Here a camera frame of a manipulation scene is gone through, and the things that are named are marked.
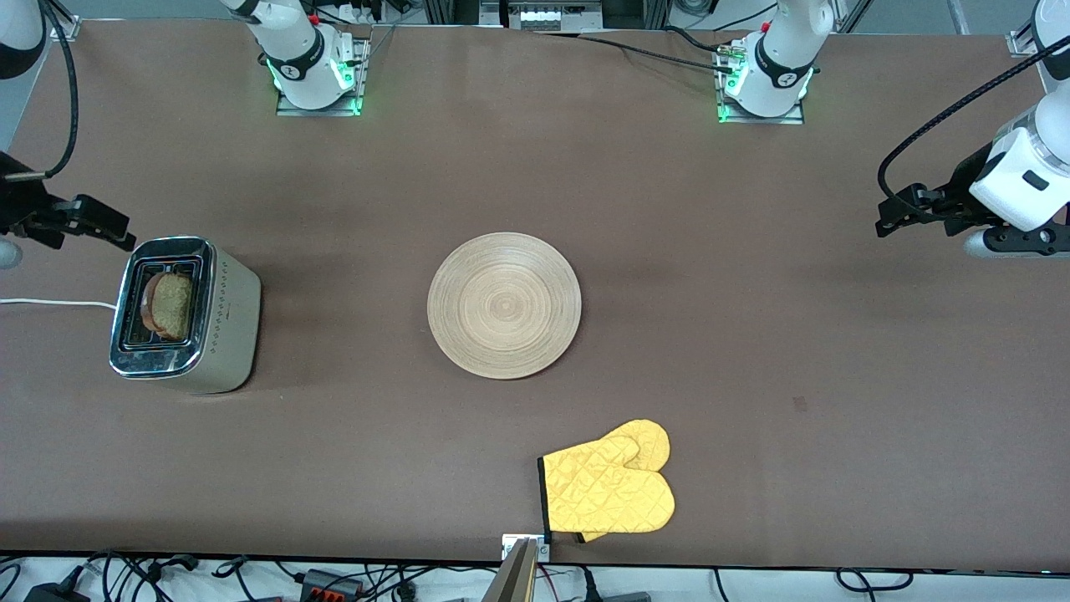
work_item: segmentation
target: black trim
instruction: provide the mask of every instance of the black trim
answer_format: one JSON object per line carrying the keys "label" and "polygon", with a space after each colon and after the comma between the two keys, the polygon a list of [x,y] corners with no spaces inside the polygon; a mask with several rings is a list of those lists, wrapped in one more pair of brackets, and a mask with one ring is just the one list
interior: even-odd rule
{"label": "black trim", "polygon": [[[802,66],[789,68],[774,61],[769,58],[769,55],[765,52],[764,35],[758,38],[758,44],[754,45],[754,58],[758,60],[758,66],[769,76],[769,79],[773,80],[774,88],[785,89],[795,86],[798,83],[799,79],[802,79],[806,76],[807,72],[809,72],[810,67],[813,65],[813,61],[810,61]],[[790,78],[786,82],[781,81],[781,78],[789,74],[794,75],[795,77]]]}
{"label": "black trim", "polygon": [[1022,179],[1025,180],[1026,183],[1028,183],[1030,186],[1037,188],[1040,191],[1044,191],[1045,189],[1048,189],[1048,186],[1050,185],[1048,183],[1048,180],[1041,177],[1040,175],[1037,175],[1037,172],[1034,171],[1033,169],[1026,169],[1025,173],[1022,173]]}
{"label": "black trim", "polygon": [[42,13],[41,41],[37,42],[36,46],[28,50],[20,50],[6,44],[0,44],[0,79],[11,79],[30,71],[30,67],[37,62],[41,53],[45,50],[46,36],[45,15]]}
{"label": "black trim", "polygon": [[[271,63],[271,65],[275,68],[275,71],[278,72],[278,74],[281,75],[282,77],[289,79],[290,81],[301,81],[302,79],[304,79],[305,74],[308,73],[308,70],[311,68],[314,65],[316,65],[316,63],[320,62],[320,59],[323,58],[323,48],[325,46],[323,43],[323,33],[321,33],[320,30],[315,28],[312,29],[312,31],[316,32],[316,41],[312,42],[312,46],[308,48],[308,50],[304,55],[301,55],[297,58],[290,59],[288,61],[282,61],[264,52],[264,56],[268,57],[268,62]],[[291,68],[285,68],[285,67],[291,67],[292,70],[296,70],[297,73],[294,74],[291,71]]]}
{"label": "black trim", "polygon": [[538,494],[542,503],[542,538],[547,545],[553,543],[553,534],[550,531],[550,505],[546,495],[546,465],[542,459],[538,459]]}
{"label": "black trim", "polygon": [[984,163],[984,167],[981,168],[981,172],[977,174],[977,180],[983,180],[989,173],[992,172],[993,169],[996,168],[996,165],[999,165],[999,161],[1003,160],[1005,156],[1007,156],[1007,151],[1003,151],[988,159]]}

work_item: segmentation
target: power adapter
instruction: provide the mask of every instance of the power adapter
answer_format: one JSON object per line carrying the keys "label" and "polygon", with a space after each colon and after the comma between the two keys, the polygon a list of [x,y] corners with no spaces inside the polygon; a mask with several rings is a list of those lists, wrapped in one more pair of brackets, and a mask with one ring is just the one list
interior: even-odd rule
{"label": "power adapter", "polygon": [[358,580],[310,569],[301,582],[301,599],[320,602],[356,602],[364,586]]}
{"label": "power adapter", "polygon": [[89,598],[77,591],[66,591],[58,583],[43,583],[30,588],[25,602],[89,602]]}

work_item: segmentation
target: brown tabletop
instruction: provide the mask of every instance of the brown tabletop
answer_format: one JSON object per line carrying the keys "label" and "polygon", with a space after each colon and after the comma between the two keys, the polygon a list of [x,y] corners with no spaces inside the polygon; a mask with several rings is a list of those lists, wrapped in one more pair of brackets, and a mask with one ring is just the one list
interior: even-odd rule
{"label": "brown tabletop", "polygon": [[[0,547],[493,559],[540,530],[537,457],[649,418],[675,516],[554,559],[1070,570],[1066,264],[872,225],[877,163],[1011,64],[1000,38],[834,36],[804,126],[718,124],[707,73],[498,29],[397,30],[358,119],[277,118],[235,22],[89,22],[74,52],[51,191],[255,269],[259,352],[195,399],[114,375],[106,310],[0,308]],[[61,59],[13,150],[37,167]],[[969,106],[892,186],[943,183],[1040,93]],[[496,230],[583,289],[571,349],[513,383],[450,364],[425,311]],[[118,249],[24,247],[3,296],[114,298]]]}

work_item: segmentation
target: metal frame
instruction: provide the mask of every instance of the metal frame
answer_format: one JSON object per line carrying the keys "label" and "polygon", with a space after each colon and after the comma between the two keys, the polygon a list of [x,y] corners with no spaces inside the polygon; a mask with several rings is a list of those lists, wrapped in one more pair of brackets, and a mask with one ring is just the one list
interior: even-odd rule
{"label": "metal frame", "polygon": [[535,591],[538,547],[535,539],[517,540],[490,583],[483,602],[531,602]]}
{"label": "metal frame", "polygon": [[866,12],[870,10],[873,4],[873,0],[858,0],[854,9],[850,11],[846,10],[846,4],[850,0],[836,0],[832,3],[832,9],[836,11],[836,31],[838,33],[851,33],[858,27],[858,21],[862,20],[866,16]]}
{"label": "metal frame", "polygon": [[[63,26],[63,35],[67,38],[67,42],[74,42],[74,40],[78,37],[78,32],[81,30],[81,17],[72,14],[71,11],[59,0],[48,0],[48,3],[52,5],[52,10],[56,12],[56,18],[58,18],[60,25]],[[58,42],[60,38],[60,36],[56,34],[55,29],[52,29],[48,36],[52,40],[52,42]]]}

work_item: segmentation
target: quilted fabric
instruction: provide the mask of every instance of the quilted fabric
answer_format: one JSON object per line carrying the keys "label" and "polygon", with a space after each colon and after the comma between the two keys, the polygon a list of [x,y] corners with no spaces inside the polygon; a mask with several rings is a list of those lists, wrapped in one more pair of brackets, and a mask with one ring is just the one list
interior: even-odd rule
{"label": "quilted fabric", "polygon": [[[661,470],[669,462],[669,434],[660,425],[653,420],[632,420],[612,430],[609,437],[630,437],[639,444],[639,454],[624,464],[625,468],[639,470]],[[594,541],[606,534],[584,531],[580,534],[582,541]]]}
{"label": "quilted fabric", "polygon": [[541,458],[548,532],[577,532],[590,541],[607,532],[660,529],[676,507],[657,473],[668,458],[668,435],[648,420]]}

